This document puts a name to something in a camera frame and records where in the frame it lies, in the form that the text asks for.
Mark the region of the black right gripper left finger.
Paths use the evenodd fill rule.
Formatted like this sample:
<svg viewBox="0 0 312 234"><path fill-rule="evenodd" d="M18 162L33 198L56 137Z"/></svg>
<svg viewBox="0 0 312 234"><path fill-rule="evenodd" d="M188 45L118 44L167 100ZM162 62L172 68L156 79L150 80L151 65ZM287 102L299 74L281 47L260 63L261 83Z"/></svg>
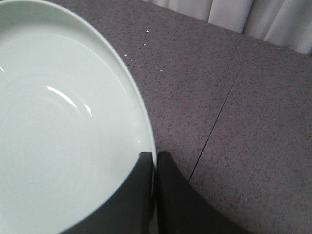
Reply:
<svg viewBox="0 0 312 234"><path fill-rule="evenodd" d="M152 153L137 162L117 191L65 234L147 234L154 209Z"/></svg>

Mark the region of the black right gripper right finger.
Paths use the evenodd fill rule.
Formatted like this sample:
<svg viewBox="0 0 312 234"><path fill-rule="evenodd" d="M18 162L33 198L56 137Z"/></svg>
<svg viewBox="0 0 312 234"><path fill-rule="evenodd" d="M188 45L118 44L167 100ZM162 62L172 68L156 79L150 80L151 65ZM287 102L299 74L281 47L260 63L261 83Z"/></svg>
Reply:
<svg viewBox="0 0 312 234"><path fill-rule="evenodd" d="M205 201L169 152L157 154L157 219L160 234L248 234Z"/></svg>

